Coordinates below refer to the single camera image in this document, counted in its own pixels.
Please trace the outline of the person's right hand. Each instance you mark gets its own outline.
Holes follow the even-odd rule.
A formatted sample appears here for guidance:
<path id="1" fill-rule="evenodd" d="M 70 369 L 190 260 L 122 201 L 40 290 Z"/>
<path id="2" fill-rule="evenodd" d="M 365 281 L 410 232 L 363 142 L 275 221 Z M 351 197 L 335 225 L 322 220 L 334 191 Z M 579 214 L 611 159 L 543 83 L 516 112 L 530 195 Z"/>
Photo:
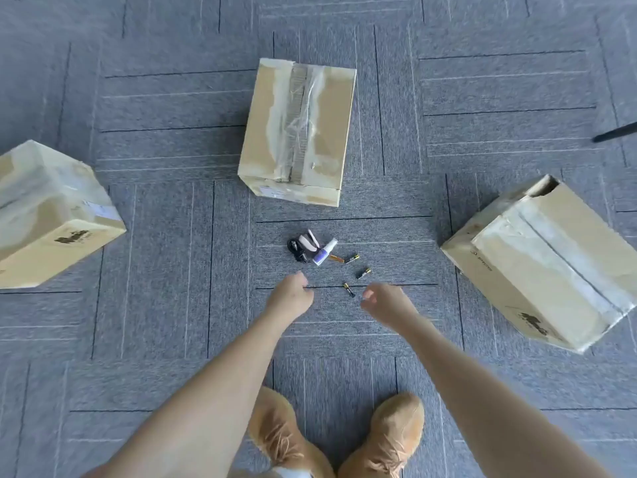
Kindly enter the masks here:
<path id="1" fill-rule="evenodd" d="M 389 283 L 372 282 L 369 285 L 386 285 L 386 312 L 369 313 L 371 317 L 381 324 L 398 331 L 403 324 L 414 320 L 420 314 L 412 304 L 410 298 L 400 286 Z"/>

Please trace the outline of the person's left hand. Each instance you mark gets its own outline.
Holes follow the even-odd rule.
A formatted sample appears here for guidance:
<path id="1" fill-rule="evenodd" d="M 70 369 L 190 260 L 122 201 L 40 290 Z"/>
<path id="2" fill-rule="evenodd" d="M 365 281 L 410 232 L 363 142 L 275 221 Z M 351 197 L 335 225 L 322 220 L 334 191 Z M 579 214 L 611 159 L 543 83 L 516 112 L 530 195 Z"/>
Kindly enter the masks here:
<path id="1" fill-rule="evenodd" d="M 278 283 L 266 300 L 264 313 L 290 325 L 309 308 L 293 308 L 290 305 L 290 275 Z"/>

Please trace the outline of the person's left forearm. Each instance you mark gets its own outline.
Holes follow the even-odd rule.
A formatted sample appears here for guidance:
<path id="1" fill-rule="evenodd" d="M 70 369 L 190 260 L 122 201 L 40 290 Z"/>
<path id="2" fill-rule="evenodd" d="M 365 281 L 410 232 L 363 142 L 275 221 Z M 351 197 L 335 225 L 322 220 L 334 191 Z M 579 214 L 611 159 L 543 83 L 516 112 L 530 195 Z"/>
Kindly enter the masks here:
<path id="1" fill-rule="evenodd" d="M 265 310 L 82 478 L 225 478 L 275 347 L 294 319 Z"/>

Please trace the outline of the person's right forearm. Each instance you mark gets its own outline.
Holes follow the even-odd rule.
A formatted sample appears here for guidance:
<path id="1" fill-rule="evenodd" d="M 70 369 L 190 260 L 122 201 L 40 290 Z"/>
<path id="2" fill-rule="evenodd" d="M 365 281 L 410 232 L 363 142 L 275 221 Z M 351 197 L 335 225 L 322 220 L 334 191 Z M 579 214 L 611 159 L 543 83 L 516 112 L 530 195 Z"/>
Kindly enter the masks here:
<path id="1" fill-rule="evenodd" d="M 612 478 L 425 317 L 399 313 L 390 325 L 418 355 L 486 478 Z"/>

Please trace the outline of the person's right tan shoe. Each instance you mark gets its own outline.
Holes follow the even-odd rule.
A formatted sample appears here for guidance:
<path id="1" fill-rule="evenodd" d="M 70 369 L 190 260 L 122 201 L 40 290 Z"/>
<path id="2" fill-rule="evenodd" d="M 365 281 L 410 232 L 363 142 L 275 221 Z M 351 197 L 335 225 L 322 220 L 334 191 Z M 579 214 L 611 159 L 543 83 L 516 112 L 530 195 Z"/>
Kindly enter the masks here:
<path id="1" fill-rule="evenodd" d="M 338 469 L 337 478 L 401 478 L 418 449 L 425 426 L 421 399 L 396 394 L 373 412 L 368 436 Z"/>

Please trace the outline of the person's tan shoe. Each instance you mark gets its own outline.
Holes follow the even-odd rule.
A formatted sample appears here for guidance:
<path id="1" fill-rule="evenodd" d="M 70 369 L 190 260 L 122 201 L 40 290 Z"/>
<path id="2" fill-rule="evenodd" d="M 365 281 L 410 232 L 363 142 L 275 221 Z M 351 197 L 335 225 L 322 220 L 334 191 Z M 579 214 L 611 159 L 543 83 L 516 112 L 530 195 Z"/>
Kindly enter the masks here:
<path id="1" fill-rule="evenodd" d="M 425 426 L 421 399 L 396 394 L 373 412 L 368 436 L 338 469 L 337 478 L 401 478 L 418 449 Z"/>
<path id="2" fill-rule="evenodd" d="M 276 478 L 336 478 L 332 465 L 299 429 L 296 413 L 280 393 L 262 386 L 247 427 Z"/>

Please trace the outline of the person's left tan shoe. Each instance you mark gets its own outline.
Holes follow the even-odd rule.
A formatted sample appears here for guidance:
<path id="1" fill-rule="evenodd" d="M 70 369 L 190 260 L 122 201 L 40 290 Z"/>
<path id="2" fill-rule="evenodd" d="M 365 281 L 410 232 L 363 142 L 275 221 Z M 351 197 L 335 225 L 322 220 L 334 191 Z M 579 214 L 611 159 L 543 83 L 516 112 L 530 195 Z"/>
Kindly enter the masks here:
<path id="1" fill-rule="evenodd" d="M 262 386 L 247 427 L 276 478 L 336 478 L 332 465 L 299 429 L 296 413 L 280 393 Z"/>

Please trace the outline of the taped cardboard box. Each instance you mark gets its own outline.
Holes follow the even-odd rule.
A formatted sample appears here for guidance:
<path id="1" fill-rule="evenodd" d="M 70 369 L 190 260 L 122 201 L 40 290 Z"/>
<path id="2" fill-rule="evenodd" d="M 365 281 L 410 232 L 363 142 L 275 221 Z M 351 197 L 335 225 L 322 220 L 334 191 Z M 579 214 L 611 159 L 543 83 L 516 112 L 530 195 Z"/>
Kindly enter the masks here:
<path id="1" fill-rule="evenodd" d="M 255 196 L 339 207 L 356 76 L 260 59 L 238 166 Z"/>

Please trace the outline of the torn open cardboard box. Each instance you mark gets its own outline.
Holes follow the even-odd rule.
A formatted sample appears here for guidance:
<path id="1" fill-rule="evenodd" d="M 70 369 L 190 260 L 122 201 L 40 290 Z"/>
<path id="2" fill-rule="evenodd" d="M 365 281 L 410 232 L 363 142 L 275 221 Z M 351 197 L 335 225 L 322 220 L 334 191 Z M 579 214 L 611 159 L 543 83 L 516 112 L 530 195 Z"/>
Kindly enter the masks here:
<path id="1" fill-rule="evenodd" d="M 637 308 L 637 250 L 564 182 L 502 193 L 441 247 L 525 337 L 582 354 Z"/>

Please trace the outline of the cardboard box with black logo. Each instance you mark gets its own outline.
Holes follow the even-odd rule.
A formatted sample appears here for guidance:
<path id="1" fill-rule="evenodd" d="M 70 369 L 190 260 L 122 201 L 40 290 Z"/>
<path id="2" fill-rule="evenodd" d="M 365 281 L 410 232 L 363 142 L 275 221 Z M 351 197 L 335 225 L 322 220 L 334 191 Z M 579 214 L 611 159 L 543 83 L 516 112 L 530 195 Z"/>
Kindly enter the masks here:
<path id="1" fill-rule="evenodd" d="M 89 165 L 34 140 L 0 155 L 0 289 L 40 286 L 126 231 Z"/>

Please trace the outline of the black pole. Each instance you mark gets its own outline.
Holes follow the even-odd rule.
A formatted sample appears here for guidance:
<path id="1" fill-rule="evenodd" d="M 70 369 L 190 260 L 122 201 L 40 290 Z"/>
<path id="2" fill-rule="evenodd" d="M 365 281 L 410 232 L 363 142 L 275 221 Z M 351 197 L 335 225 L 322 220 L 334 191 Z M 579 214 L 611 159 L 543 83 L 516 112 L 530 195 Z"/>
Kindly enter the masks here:
<path id="1" fill-rule="evenodd" d="M 598 144 L 598 143 L 603 143 L 606 141 L 611 141 L 614 139 L 618 139 L 621 137 L 625 137 L 625 136 L 629 136 L 632 134 L 636 134 L 637 133 L 637 121 L 624 125 L 622 127 L 617 127 L 613 130 L 610 130 L 608 132 L 605 132 L 603 134 L 599 134 L 597 136 L 594 136 L 591 139 L 592 143 Z"/>

